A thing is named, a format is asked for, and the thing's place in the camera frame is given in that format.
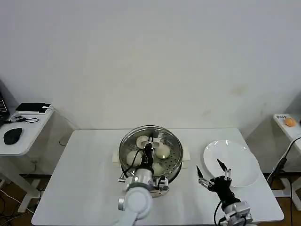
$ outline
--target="white plate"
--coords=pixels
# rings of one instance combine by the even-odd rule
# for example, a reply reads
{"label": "white plate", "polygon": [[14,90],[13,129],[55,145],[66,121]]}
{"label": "white plate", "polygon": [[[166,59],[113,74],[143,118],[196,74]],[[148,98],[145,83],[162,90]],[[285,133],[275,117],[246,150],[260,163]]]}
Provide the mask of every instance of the white plate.
{"label": "white plate", "polygon": [[233,187],[247,187],[257,180],[260,167],[252,152],[230,140],[215,140],[204,151],[204,162],[213,177],[224,175],[217,160],[231,169]]}

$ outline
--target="orange object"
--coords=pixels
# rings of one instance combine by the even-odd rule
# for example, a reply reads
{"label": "orange object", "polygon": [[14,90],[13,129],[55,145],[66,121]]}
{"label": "orange object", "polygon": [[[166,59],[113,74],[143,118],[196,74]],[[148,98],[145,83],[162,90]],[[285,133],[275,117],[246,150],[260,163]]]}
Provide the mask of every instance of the orange object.
{"label": "orange object", "polygon": [[286,118],[284,123],[289,127],[293,127],[293,126],[297,125],[296,120],[293,118]]}

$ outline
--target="computer mouse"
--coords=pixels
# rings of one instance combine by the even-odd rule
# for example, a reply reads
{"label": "computer mouse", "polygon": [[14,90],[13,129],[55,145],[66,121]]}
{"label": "computer mouse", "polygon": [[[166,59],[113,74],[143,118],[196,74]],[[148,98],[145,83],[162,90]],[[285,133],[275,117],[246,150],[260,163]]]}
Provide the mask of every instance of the computer mouse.
{"label": "computer mouse", "polygon": [[4,136],[4,143],[6,145],[13,145],[17,143],[22,133],[22,128],[15,128],[7,131]]}

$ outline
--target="floor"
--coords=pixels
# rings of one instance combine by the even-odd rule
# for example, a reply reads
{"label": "floor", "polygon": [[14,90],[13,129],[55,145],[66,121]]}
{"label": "floor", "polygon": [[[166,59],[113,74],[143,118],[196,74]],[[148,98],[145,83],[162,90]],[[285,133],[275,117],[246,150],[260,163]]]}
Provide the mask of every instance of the floor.
{"label": "floor", "polygon": [[[47,186],[47,183],[49,181],[49,178],[42,178],[41,182],[39,184],[38,189],[44,190]],[[280,180],[276,179],[272,186],[273,189],[282,189],[283,186],[280,182]],[[22,198],[25,196],[25,192],[20,189],[15,184],[7,184],[5,185],[2,190],[6,192],[8,195],[16,198],[17,200],[21,201]],[[17,213],[18,203],[16,201],[8,198],[6,195],[2,194],[0,192],[0,197],[2,197],[5,201],[5,206],[3,200],[0,201],[0,211],[3,211],[0,214],[0,226],[32,226],[31,224],[31,218],[32,214],[27,212],[25,215],[20,216]],[[282,211],[285,214],[285,218],[281,222],[272,222],[272,223],[260,223],[259,226],[290,226],[290,198],[278,198],[278,203],[282,209]],[[34,202],[31,202],[30,207],[31,210],[35,210],[37,200]],[[301,211],[297,211],[295,206],[293,205],[293,225],[294,226],[301,226]]]}

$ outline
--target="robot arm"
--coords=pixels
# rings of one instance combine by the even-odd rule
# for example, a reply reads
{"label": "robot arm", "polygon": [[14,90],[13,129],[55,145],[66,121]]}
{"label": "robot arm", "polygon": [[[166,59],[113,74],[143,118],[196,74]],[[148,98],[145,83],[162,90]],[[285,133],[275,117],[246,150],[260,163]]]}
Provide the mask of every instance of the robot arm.
{"label": "robot arm", "polygon": [[225,216],[221,218],[218,225],[226,221],[230,226],[250,226],[252,216],[250,213],[250,206],[246,201],[240,201],[235,197],[234,193],[230,190],[232,179],[230,178],[231,169],[227,169],[225,164],[217,159],[220,167],[224,171],[224,176],[206,180],[203,177],[201,170],[197,166],[198,182],[211,192],[216,192],[222,203],[222,211]]}
{"label": "robot arm", "polygon": [[153,182],[152,169],[154,148],[158,146],[153,142],[153,137],[144,145],[142,162],[136,168],[135,175],[126,180],[120,178],[120,182],[126,183],[126,195],[119,199],[118,209],[125,213],[115,226],[134,226],[137,220],[148,216],[152,208],[152,196],[150,191],[168,186],[166,179],[159,180],[157,185]]}

